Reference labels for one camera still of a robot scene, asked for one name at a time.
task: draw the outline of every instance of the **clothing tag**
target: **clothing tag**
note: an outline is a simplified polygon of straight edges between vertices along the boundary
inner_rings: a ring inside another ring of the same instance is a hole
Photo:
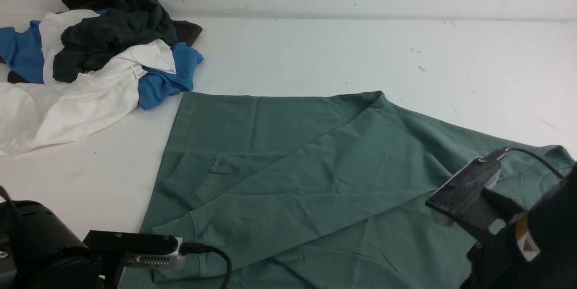
[[[144,70],[141,65],[132,64],[127,69],[124,69],[124,71],[127,71],[128,69],[132,70],[132,73],[134,74],[136,79],[140,79],[140,77],[146,75],[146,70]]]

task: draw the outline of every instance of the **white table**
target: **white table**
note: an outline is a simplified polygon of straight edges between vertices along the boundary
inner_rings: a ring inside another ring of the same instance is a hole
[[[577,23],[183,19],[204,27],[197,92],[383,90],[434,118],[577,154]],[[137,231],[179,101],[137,109],[76,143],[0,158],[0,184],[52,209],[80,238]]]

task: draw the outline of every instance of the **green shirt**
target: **green shirt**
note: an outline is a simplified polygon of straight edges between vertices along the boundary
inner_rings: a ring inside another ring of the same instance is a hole
[[[474,239],[424,203],[473,158],[523,147],[562,173],[562,147],[529,147],[405,110],[381,92],[333,97],[185,94],[142,232],[227,252],[231,289],[449,289]],[[509,153],[496,190],[529,207],[557,182]],[[214,253],[180,271],[127,269],[121,289],[219,288]]]

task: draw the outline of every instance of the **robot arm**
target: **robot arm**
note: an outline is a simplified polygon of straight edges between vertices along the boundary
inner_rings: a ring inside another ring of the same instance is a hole
[[[426,202],[437,223],[456,223],[477,240],[467,254],[472,271],[461,289],[573,289],[577,164],[565,177],[554,171],[562,180],[526,210],[490,190],[501,171],[499,161],[509,151],[474,159]],[[497,219],[506,225],[493,235],[489,226]]]

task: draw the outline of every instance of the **black cable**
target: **black cable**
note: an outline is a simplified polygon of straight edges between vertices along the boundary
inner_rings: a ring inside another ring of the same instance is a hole
[[[214,246],[200,244],[200,243],[183,243],[179,252],[183,255],[186,254],[203,254],[208,252],[214,252],[221,256],[226,262],[226,273],[224,275],[224,280],[220,285],[220,289],[225,289],[229,285],[230,276],[233,273],[233,262],[230,260],[229,256],[226,255],[222,250],[215,248]]]
[[[10,195],[8,195],[8,192],[3,186],[0,186],[0,197],[6,200],[6,202],[10,205],[10,207],[12,208],[12,212],[14,213],[14,220],[17,220],[20,217],[20,214],[18,213],[18,208],[16,207],[14,201],[12,201]]]
[[[507,149],[505,149],[505,151],[520,151],[521,153],[525,153],[525,154],[531,156],[532,158],[535,158],[540,163],[542,163],[546,168],[548,168],[551,172],[553,172],[553,174],[555,174],[555,176],[557,176],[558,179],[560,179],[560,180],[563,179],[563,176],[561,175],[561,173],[559,173],[557,170],[555,170],[555,168],[551,164],[549,164],[546,160],[544,160],[540,156],[532,153],[531,151],[526,151],[525,149],[521,149],[521,148],[507,148]]]

